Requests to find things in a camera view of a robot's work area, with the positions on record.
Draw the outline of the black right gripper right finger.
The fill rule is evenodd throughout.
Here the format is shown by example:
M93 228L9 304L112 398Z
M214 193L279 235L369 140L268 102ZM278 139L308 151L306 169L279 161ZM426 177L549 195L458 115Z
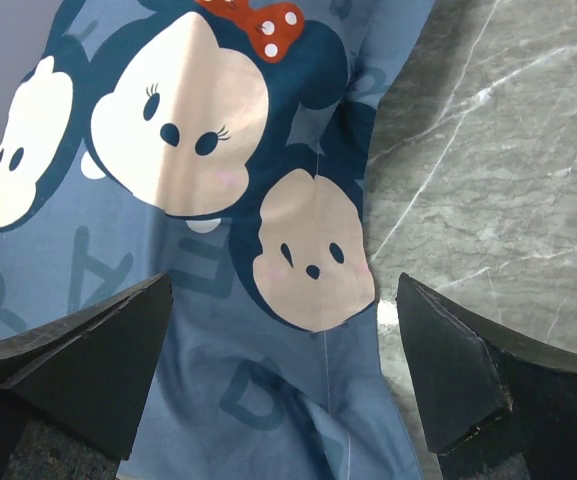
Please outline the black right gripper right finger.
M577 354L471 312L407 274L400 334L446 479L577 479Z

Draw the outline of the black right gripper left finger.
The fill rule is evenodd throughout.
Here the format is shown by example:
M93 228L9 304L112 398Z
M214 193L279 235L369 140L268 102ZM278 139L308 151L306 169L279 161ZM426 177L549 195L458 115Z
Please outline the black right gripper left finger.
M113 479L131 455L168 328L159 274L0 340L0 479Z

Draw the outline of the blue cartoon print pillowcase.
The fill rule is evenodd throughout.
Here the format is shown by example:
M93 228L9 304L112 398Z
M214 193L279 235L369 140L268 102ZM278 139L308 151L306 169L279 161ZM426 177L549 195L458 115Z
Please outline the blue cartoon print pillowcase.
M363 186L429 1L66 1L0 143L0 339L157 273L123 479L418 479Z

